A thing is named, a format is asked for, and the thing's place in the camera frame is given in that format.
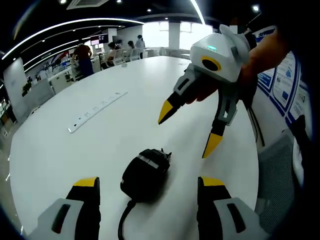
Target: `black power adapter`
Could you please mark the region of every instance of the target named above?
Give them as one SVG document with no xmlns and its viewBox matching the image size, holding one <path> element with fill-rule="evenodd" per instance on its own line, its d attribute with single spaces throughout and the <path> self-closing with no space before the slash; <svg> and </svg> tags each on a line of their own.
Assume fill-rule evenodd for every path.
<svg viewBox="0 0 320 240">
<path fill-rule="evenodd" d="M 146 149 L 140 152 L 125 169 L 120 188 L 131 200 L 119 222 L 119 240 L 124 240 L 122 236 L 123 224 L 136 203 L 151 201 L 159 194 L 170 167 L 170 157 L 171 153 L 166 154 L 163 149 L 161 151 Z"/>
</svg>

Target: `air vent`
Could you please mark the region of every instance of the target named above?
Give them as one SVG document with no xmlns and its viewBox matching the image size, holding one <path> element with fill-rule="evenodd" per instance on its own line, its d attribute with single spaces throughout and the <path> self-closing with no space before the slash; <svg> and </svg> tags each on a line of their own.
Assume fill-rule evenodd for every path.
<svg viewBox="0 0 320 240">
<path fill-rule="evenodd" d="M 108 1 L 109 0 L 72 0 L 72 2 L 69 4 L 69 6 L 66 9 L 70 10 L 70 9 L 100 7 L 102 4 Z"/>
</svg>

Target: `white conference table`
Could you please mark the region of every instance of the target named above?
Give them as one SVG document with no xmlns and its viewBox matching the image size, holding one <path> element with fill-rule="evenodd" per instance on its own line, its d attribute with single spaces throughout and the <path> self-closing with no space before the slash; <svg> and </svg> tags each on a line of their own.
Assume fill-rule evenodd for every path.
<svg viewBox="0 0 320 240">
<path fill-rule="evenodd" d="M 185 105 L 158 125 L 164 101 L 189 60 L 157 56 L 114 66 L 87 77 L 48 100 L 18 129 L 10 153 L 11 189 L 27 234 L 38 216 L 72 185 L 100 177 L 99 239 L 118 239 L 120 217 L 129 201 L 120 190 L 123 172 L 144 149 L 172 152 L 168 180 L 155 204 L 138 203 L 126 218 L 130 240 L 198 239 L 199 176 L 222 180 L 232 197 L 254 210 L 258 194 L 255 137 L 242 101 L 214 152 L 201 159 L 217 110 L 218 94 Z M 128 93 L 74 133 L 75 119 L 115 92 Z"/>
</svg>

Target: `led strip light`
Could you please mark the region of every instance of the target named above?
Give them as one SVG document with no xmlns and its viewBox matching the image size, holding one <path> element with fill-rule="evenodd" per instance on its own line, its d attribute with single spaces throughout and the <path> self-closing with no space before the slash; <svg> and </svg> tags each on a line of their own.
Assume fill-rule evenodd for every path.
<svg viewBox="0 0 320 240">
<path fill-rule="evenodd" d="M 42 34 L 46 31 L 49 31 L 51 29 L 54 28 L 58 28 L 64 25 L 68 25 L 68 24 L 74 24 L 74 23 L 80 23 L 80 22 L 87 22 L 87 21 L 121 21 L 121 22 L 129 22 L 129 23 L 135 23 L 135 24 L 145 24 L 142 21 L 135 21 L 135 20 L 130 20 L 130 19 L 124 19 L 124 18 L 113 18 L 113 17 L 97 17 L 97 18 L 85 18 L 85 19 L 78 19 L 78 20 L 73 20 L 73 21 L 66 21 L 63 23 L 59 23 L 57 25 L 53 25 L 50 27 L 47 27 L 41 31 L 38 31 L 34 34 L 32 34 L 31 36 L 28 36 L 27 38 L 25 38 L 24 40 L 22 40 L 21 42 L 19 42 L 17 45 L 15 45 L 13 48 L 11 48 L 3 57 L 2 60 L 5 59 L 7 56 L 9 56 L 9 54 L 11 54 L 15 49 L 17 49 L 19 46 L 21 46 L 22 44 L 24 44 L 26 41 L 34 38 L 35 36 Z"/>
<path fill-rule="evenodd" d="M 190 0 L 190 2 L 192 3 L 194 9 L 196 10 L 196 13 L 197 13 L 198 16 L 199 16 L 199 18 L 200 18 L 200 20 L 201 20 L 201 23 L 202 23 L 203 25 L 206 25 L 204 16 L 202 16 L 202 13 L 201 13 L 201 11 L 200 11 L 200 8 L 199 8 L 196 0 Z"/>
<path fill-rule="evenodd" d="M 64 45 L 72 44 L 72 43 L 75 43 L 75 42 L 78 42 L 78 41 L 79 41 L 79 40 L 70 41 L 70 42 L 64 43 L 64 44 L 62 44 L 62 45 L 60 45 L 60 46 L 56 46 L 56 47 L 54 47 L 54 48 L 51 48 L 50 50 L 45 51 L 45 52 L 41 53 L 40 55 L 32 58 L 30 61 L 28 61 L 28 62 L 27 62 L 26 64 L 24 64 L 23 66 L 28 65 L 28 64 L 31 63 L 33 60 L 41 57 L 41 56 L 44 55 L 44 54 L 47 54 L 47 53 L 51 52 L 52 50 L 55 50 L 55 49 L 60 48 L 60 47 L 62 47 L 62 46 L 64 46 Z"/>
<path fill-rule="evenodd" d="M 57 54 L 59 54 L 59 53 L 62 53 L 62 52 L 64 52 L 64 51 L 67 51 L 67 50 L 69 50 L 69 49 L 76 48 L 77 46 L 78 46 L 78 45 L 71 46 L 71 47 L 68 47 L 68 48 L 66 48 L 66 49 L 64 49 L 64 50 L 58 51 L 58 52 L 56 52 L 56 53 L 54 53 L 54 54 L 51 54 L 50 56 L 47 56 L 46 58 L 41 59 L 41 60 L 38 61 L 37 63 L 33 64 L 31 67 L 29 67 L 29 68 L 28 68 L 27 70 L 25 70 L 24 72 L 25 72 L 25 73 L 28 72 L 28 71 L 29 71 L 30 69 L 32 69 L 34 66 L 38 65 L 39 63 L 41 63 L 41 62 L 44 61 L 44 60 L 47 60 L 47 59 L 51 58 L 51 57 L 54 56 L 54 55 L 57 55 Z"/>
</svg>

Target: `window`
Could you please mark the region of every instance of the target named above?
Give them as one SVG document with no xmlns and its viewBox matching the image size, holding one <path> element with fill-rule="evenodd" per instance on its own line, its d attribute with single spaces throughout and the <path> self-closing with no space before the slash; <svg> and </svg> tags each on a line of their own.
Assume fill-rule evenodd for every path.
<svg viewBox="0 0 320 240">
<path fill-rule="evenodd" d="M 169 22 L 156 21 L 142 25 L 142 36 L 146 47 L 169 47 Z"/>
<path fill-rule="evenodd" d="M 180 49 L 190 50 L 192 44 L 212 33 L 212 26 L 183 21 L 180 24 Z"/>
</svg>

